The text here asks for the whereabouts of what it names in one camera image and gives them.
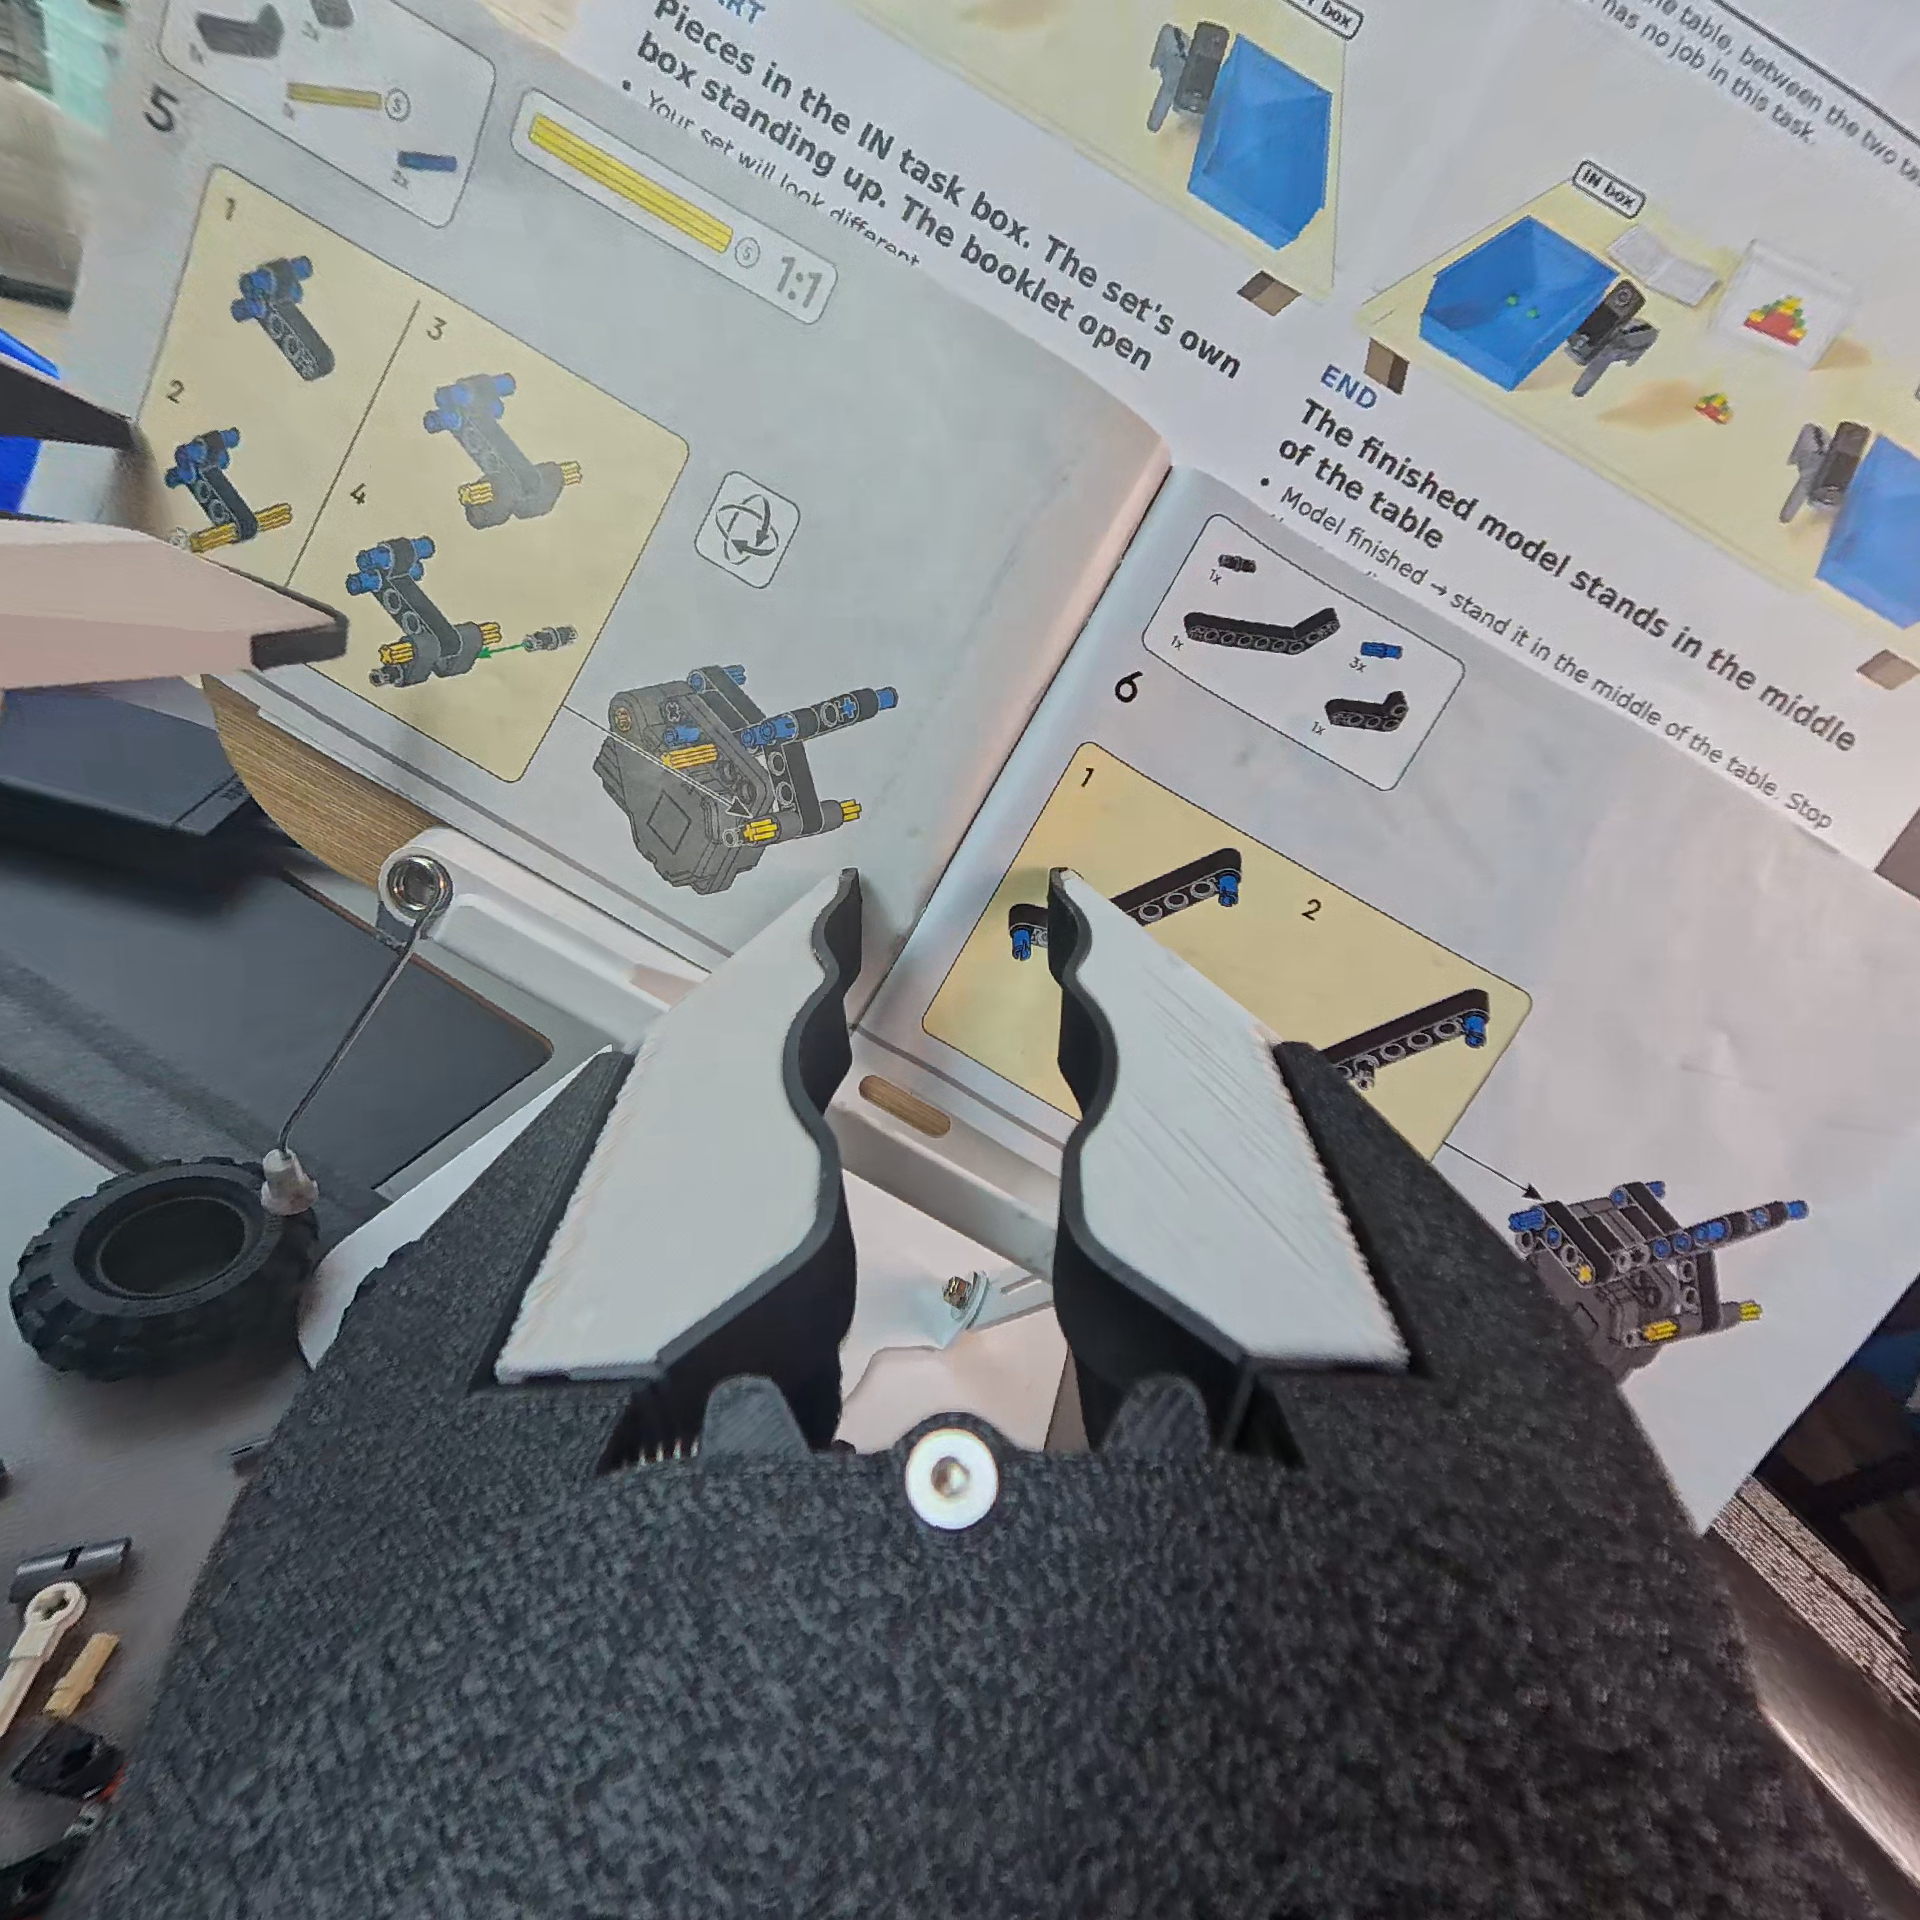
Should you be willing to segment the printed task instruction sheet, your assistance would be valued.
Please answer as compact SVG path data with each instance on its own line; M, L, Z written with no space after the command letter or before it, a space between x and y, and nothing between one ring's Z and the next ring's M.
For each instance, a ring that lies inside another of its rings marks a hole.
M1915 892L1915 5L575 5L561 50Z

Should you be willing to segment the toy instruction booklet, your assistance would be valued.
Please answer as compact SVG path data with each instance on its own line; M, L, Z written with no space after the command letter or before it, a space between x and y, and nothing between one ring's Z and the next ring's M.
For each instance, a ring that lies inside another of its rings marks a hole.
M130 5L75 346L220 682L698 972L828 868L857 1039L1039 1164L1074 866L1339 1058L1701 1521L1915 1276L1915 892L561 50L575 5Z

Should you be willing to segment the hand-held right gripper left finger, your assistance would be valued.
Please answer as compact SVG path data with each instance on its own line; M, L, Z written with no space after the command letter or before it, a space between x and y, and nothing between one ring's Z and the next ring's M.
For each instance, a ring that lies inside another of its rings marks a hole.
M862 893L812 886L643 1035L494 1357L494 1381L630 1381L650 1442L715 1386L774 1381L828 1447L857 1254L828 1103Z

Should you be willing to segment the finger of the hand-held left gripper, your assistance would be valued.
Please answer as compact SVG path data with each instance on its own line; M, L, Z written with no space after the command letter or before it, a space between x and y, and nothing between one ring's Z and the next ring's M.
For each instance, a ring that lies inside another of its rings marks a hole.
M3 332L3 439L127 452L134 446L134 426L65 386L42 356Z
M117 685L338 658L346 620L154 536L3 521L3 690Z

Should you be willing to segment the black toy tyre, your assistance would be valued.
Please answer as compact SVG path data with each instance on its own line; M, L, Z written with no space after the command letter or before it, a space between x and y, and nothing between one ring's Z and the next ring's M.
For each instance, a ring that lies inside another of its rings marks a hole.
M260 1165L168 1161L60 1209L19 1256L10 1309L58 1371L170 1379L283 1350L318 1256L314 1213L270 1213Z

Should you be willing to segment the white book stand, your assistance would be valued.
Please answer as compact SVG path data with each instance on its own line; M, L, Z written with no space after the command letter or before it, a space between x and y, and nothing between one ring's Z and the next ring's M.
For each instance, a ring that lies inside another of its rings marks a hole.
M429 958L477 964L588 1024L611 1044L641 1030L702 980L691 962L530 877L450 829L415 836L379 872L379 929L401 937L401 886L436 866L450 898L427 929ZM942 1407L989 1419L1022 1446L1087 1447L1075 1379L1052 1314L1058 1221L1057 1145L1032 1164L908 1094L906 1072L854 1040L834 1099L859 1250L859 1306L841 1345L843 1439L888 1442Z

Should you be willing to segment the pile of red white pieces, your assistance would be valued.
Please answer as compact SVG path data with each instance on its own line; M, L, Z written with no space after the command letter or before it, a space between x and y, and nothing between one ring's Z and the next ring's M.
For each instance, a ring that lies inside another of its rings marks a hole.
M45 1915L70 1884L114 1797L127 1751L85 1722L90 1697L120 1647L112 1631L85 1625L95 1587L125 1568L130 1541L50 1548L25 1558L10 1586L17 1608L5 1632L3 1737L5 1837L32 1847L5 1857L3 1915Z

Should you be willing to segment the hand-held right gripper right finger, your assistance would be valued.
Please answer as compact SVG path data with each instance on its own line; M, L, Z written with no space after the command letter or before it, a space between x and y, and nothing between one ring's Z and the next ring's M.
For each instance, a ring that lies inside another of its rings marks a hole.
M1060 1159L1052 1299L1087 1439L1149 1379L1186 1381L1215 1446L1284 1446L1279 1371L1402 1371L1276 1058L1276 1034L1072 868L1049 878Z

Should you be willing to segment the wooden display board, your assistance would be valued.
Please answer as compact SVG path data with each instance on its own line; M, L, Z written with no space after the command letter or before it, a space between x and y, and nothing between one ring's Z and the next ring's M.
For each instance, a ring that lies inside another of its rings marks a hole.
M375 886L396 848L439 827L416 803L273 726L215 676L201 676L199 686L253 801L331 872Z

